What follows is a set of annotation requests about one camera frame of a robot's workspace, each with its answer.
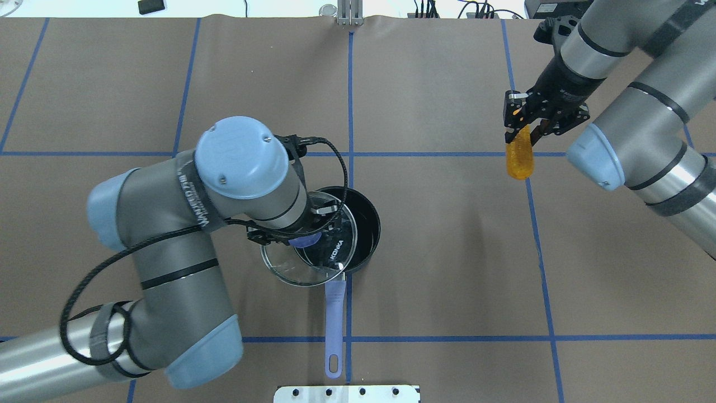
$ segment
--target black rectangular object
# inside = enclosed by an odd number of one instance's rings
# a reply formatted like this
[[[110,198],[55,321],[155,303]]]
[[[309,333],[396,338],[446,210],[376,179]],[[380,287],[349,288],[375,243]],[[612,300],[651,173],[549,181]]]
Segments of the black rectangular object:
[[[527,17],[545,19],[573,15],[581,18],[594,0],[525,0]]]
[[[139,0],[137,2],[139,6],[139,14],[149,14],[154,11],[162,11],[164,7],[164,0]]]

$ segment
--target purple handle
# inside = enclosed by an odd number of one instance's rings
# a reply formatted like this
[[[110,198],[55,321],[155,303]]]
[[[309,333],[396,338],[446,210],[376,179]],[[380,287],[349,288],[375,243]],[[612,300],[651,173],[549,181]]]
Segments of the purple handle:
[[[336,379],[343,372],[343,297],[345,280],[326,283],[326,376]],[[331,357],[336,356],[338,368],[331,371]]]

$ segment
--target orange object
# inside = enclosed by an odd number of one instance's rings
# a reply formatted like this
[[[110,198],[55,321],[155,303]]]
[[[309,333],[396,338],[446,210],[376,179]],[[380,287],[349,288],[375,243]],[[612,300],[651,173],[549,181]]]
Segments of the orange object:
[[[512,143],[506,144],[507,173],[514,179],[521,181],[527,179],[535,169],[532,142],[530,141],[530,127],[525,126],[517,133]]]

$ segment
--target white background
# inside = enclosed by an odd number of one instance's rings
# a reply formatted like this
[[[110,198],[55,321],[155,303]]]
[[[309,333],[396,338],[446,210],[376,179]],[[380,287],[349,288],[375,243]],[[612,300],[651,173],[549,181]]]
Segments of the white background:
[[[0,15],[12,10],[14,0],[2,0]],[[247,0],[249,17],[306,17],[319,15],[324,4],[335,0]],[[211,14],[244,16],[243,0],[164,0],[166,10],[140,16],[136,0],[24,0],[12,17],[200,17]],[[441,18],[456,18],[465,3],[458,0],[437,0]],[[525,16],[524,0],[490,0],[496,9],[510,9]],[[475,5],[466,11],[474,11]],[[385,15],[407,18],[415,11],[412,0],[364,0],[363,15]],[[510,18],[509,13],[499,13]]]

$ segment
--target white bracket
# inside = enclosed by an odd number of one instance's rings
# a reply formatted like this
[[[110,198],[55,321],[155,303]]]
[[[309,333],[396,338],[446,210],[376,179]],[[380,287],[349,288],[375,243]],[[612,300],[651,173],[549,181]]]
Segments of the white bracket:
[[[413,385],[280,387],[274,403],[420,403]]]
[[[338,25],[363,25],[363,0],[338,0]]]

